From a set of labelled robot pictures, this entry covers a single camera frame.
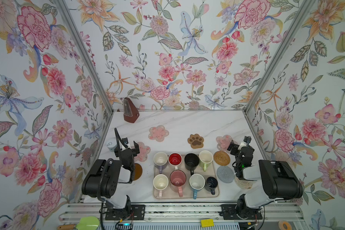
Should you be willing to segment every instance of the gray round coaster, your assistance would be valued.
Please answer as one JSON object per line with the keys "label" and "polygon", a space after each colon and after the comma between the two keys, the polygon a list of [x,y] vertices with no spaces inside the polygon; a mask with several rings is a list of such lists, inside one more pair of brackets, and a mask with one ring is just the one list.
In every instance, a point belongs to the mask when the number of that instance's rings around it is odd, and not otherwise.
{"label": "gray round coaster", "polygon": [[220,166],[217,169],[217,177],[224,183],[231,183],[235,178],[235,174],[228,166]]}

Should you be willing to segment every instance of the wall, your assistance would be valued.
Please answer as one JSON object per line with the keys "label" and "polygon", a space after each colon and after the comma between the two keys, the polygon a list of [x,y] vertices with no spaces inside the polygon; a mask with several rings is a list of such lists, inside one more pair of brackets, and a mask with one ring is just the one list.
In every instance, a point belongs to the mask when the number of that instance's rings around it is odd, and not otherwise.
{"label": "wall", "polygon": [[78,53],[51,0],[0,0],[0,230],[55,229],[79,196],[109,114]]}
{"label": "wall", "polygon": [[180,110],[243,108],[302,1],[66,3],[114,108]]}
{"label": "wall", "polygon": [[345,230],[345,0],[314,4],[272,78],[249,113],[263,147],[301,180],[311,229]]}

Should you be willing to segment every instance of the cup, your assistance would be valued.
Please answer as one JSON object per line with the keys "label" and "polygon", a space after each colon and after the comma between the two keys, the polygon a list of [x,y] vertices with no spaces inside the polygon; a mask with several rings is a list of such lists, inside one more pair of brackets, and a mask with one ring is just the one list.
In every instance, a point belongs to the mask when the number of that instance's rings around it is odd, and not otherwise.
{"label": "cup", "polygon": [[193,174],[189,178],[189,184],[193,189],[193,199],[197,199],[197,192],[205,186],[206,180],[200,174]]}
{"label": "cup", "polygon": [[175,167],[175,170],[178,170],[178,166],[182,162],[182,157],[178,153],[172,153],[169,156],[169,163]]}
{"label": "cup", "polygon": [[168,157],[164,152],[158,152],[153,157],[154,166],[159,169],[160,174],[167,166]]}
{"label": "cup", "polygon": [[170,174],[170,187],[173,191],[178,192],[183,197],[183,188],[186,182],[186,175],[181,170],[175,170]]}
{"label": "cup", "polygon": [[159,198],[162,198],[162,191],[169,185],[169,179],[164,174],[159,174],[153,179],[153,186],[159,191]]}
{"label": "cup", "polygon": [[194,174],[194,170],[199,164],[199,157],[196,154],[187,154],[184,157],[185,168],[191,172],[191,175]]}
{"label": "cup", "polygon": [[218,185],[218,181],[214,177],[208,177],[206,180],[205,189],[211,192],[212,195],[215,195],[215,188]]}
{"label": "cup", "polygon": [[210,151],[203,150],[199,154],[199,166],[203,168],[203,171],[205,172],[207,170],[207,167],[210,166],[210,164],[213,161],[213,155]]}

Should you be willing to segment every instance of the black mug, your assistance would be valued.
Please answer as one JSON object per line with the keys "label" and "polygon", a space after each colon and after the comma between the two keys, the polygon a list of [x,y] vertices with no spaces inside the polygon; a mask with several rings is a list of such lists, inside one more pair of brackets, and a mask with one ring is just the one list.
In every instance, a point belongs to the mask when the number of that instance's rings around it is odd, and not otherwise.
{"label": "black mug", "polygon": [[207,191],[211,192],[212,195],[215,195],[215,188],[217,187],[218,182],[214,177],[208,177],[206,180],[205,188]]}
{"label": "black mug", "polygon": [[194,174],[194,170],[199,164],[199,157],[196,154],[187,154],[184,157],[185,168]]}

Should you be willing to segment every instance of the paw-shaped coaster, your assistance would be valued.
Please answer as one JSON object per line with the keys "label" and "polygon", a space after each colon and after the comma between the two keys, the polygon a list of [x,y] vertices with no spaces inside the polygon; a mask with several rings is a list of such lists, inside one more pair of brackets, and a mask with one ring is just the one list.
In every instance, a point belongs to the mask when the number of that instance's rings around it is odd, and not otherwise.
{"label": "paw-shaped coaster", "polygon": [[227,148],[230,145],[232,138],[229,135],[224,135],[224,136],[218,136],[216,137],[217,141],[217,148],[221,151],[229,152]]}
{"label": "paw-shaped coaster", "polygon": [[147,154],[151,152],[151,148],[149,146],[146,146],[143,142],[138,142],[139,145],[139,154],[134,157],[134,161],[146,161],[147,160]]}
{"label": "paw-shaped coaster", "polygon": [[203,141],[204,138],[197,133],[194,135],[191,134],[191,136],[188,138],[188,143],[191,145],[193,149],[203,148]]}
{"label": "paw-shaped coaster", "polygon": [[165,130],[164,126],[157,126],[150,128],[150,134],[148,135],[148,138],[151,140],[157,140],[158,142],[162,142],[168,135],[169,131]]}

